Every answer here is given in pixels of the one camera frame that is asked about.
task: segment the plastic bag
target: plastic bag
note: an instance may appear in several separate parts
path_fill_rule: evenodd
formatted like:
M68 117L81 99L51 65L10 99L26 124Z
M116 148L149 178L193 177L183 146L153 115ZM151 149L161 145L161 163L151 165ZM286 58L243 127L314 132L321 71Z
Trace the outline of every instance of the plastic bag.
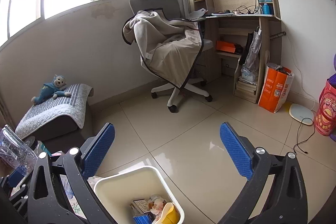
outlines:
M31 173L37 162L34 151L8 125L0 132L0 157L23 176Z
M246 61L241 68L241 77L249 82L255 82L259 74L258 53L261 46L261 30L254 32L253 40L246 57Z

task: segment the orange box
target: orange box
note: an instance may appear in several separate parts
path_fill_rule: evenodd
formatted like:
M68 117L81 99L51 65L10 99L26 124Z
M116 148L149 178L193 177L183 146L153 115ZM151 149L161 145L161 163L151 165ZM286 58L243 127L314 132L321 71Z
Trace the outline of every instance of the orange box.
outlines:
M235 53L236 46L234 43L217 40L216 50Z

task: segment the paper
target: paper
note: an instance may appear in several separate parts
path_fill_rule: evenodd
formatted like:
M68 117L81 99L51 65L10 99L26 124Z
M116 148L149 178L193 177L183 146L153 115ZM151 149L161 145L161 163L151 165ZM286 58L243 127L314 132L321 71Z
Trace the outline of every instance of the paper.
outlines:
M200 17L202 17L208 10L205 10L204 8L199 9L197 11L193 11L189 14L189 19L193 20L193 19L198 19Z
M139 199L133 201L143 213L148 213L151 210L149 209L149 203L145 199Z

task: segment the office chair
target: office chair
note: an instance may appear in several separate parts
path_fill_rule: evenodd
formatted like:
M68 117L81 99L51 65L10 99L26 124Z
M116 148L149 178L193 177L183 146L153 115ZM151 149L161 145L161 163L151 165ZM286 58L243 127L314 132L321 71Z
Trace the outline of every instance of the office chair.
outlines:
M181 19L179 3L177 2L177 0L129 0L129 4L131 6L131 10L134 15L136 15L137 12L141 10L157 10L158 8L162 8L163 13L168 20ZM202 51L209 50L212 47L213 47L212 41L204 39L204 47ZM199 82L201 82L202 86L206 84L206 81L204 81L203 78L194 78L194 79L189 79L188 83L185 85L184 88L194 93L203 95L208 102L211 102L212 96L209 95L207 91L201 90L200 88L192 85L192 84L199 83ZM163 91L163 90L169 90L172 88L174 88L174 90L168 100L167 107L170 112L176 112L177 106L174 105L173 103L179 94L178 88L174 87L170 83L167 83L165 85L153 88L151 92L152 92L152 98L155 99L157 98L157 92Z

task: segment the blue bottle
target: blue bottle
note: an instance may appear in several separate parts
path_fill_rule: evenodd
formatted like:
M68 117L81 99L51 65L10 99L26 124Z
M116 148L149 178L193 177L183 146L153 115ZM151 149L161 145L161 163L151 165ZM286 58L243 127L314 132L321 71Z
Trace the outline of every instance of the blue bottle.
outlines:
M269 12L269 6L267 5L267 3L264 4L264 6L262 7L262 13L264 15L269 15L270 12Z

